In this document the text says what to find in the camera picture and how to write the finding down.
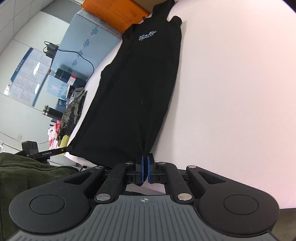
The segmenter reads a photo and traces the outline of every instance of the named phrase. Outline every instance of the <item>orange box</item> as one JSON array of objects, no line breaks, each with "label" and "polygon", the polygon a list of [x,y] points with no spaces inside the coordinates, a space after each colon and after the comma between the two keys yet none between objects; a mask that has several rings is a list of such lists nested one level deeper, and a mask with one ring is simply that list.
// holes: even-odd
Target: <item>orange box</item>
[{"label": "orange box", "polygon": [[132,0],[85,0],[82,8],[122,33],[149,14]]}]

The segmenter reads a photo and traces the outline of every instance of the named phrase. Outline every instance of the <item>white table surface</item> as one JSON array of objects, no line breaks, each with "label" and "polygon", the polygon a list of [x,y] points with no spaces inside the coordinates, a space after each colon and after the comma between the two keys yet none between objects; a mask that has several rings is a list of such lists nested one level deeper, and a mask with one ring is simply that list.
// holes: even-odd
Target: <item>white table surface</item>
[{"label": "white table surface", "polygon": [[[296,14],[282,0],[180,0],[174,15],[180,65],[155,160],[194,164],[296,207]],[[87,83],[70,140],[120,44]]]}]

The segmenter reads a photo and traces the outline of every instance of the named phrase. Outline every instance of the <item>camouflage fabric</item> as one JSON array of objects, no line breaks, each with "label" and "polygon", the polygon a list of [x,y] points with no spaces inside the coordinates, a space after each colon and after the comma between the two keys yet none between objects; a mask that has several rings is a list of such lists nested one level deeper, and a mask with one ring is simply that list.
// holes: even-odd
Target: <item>camouflage fabric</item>
[{"label": "camouflage fabric", "polygon": [[85,90],[78,92],[78,95],[75,96],[74,100],[67,106],[59,125],[57,134],[58,145],[61,144],[63,136],[70,136],[74,130],[81,116],[86,93],[87,91]]}]

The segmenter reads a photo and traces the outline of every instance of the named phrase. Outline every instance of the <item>black dress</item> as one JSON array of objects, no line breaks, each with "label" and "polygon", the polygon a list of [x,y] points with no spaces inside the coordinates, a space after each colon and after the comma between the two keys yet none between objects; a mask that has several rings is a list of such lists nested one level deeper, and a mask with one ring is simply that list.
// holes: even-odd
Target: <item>black dress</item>
[{"label": "black dress", "polygon": [[167,16],[174,0],[133,24],[101,73],[96,95],[70,143],[74,156],[113,168],[146,156],[158,135],[176,81],[182,20]]}]

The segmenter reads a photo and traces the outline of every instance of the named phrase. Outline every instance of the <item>shoulder strap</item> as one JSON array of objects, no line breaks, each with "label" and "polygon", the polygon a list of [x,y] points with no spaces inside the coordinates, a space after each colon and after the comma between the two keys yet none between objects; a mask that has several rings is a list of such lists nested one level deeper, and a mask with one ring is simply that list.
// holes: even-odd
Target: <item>shoulder strap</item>
[{"label": "shoulder strap", "polygon": [[151,18],[153,19],[166,19],[170,10],[175,4],[175,0],[166,0],[163,3],[157,4],[153,7]]}]

